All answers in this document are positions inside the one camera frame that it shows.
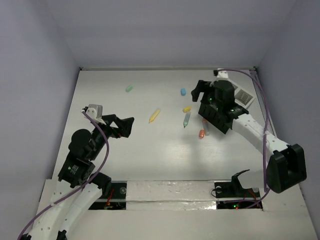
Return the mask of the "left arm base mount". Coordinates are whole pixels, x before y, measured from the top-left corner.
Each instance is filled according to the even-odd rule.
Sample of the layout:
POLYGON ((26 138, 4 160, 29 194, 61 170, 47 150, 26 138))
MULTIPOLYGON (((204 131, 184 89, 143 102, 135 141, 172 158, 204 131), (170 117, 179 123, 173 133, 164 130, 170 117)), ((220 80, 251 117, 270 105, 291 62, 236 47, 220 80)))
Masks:
POLYGON ((127 182, 116 181, 112 183, 108 195, 103 195, 96 200, 89 210, 126 210, 127 182))

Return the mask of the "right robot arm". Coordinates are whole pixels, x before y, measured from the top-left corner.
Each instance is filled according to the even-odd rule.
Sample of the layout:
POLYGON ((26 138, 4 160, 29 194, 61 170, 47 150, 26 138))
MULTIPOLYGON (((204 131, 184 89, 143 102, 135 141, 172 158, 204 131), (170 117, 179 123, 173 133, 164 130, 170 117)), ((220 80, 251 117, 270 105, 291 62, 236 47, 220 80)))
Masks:
POLYGON ((240 134, 262 154, 265 187, 280 194, 306 180, 304 149, 280 140, 261 126, 247 109, 236 103, 230 81, 199 80, 191 96, 193 102, 200 101, 200 116, 223 134, 228 130, 240 134))

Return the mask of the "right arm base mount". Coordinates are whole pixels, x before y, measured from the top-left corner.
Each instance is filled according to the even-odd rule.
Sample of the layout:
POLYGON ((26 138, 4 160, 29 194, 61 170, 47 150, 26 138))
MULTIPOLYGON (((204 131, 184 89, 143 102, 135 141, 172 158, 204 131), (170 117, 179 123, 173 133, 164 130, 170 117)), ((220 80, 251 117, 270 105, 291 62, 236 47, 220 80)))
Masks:
POLYGON ((235 173, 228 181, 218 181, 210 194, 216 199, 218 210, 239 210, 239 209, 263 209, 260 200, 260 190, 258 188, 243 188, 239 181, 239 176, 247 170, 235 173))

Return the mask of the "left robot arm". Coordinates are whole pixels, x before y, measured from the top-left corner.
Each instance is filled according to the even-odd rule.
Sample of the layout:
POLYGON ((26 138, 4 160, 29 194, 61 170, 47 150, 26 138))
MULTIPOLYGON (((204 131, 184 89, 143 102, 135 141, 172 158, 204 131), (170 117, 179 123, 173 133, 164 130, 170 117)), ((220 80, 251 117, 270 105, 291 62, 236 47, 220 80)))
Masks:
POLYGON ((73 133, 69 153, 57 175, 50 204, 22 230, 20 240, 67 240, 90 206, 113 192, 112 179, 95 168, 93 161, 109 138, 128 138, 134 118, 120 119, 114 114, 101 118, 82 112, 94 125, 93 131, 79 129, 73 133))

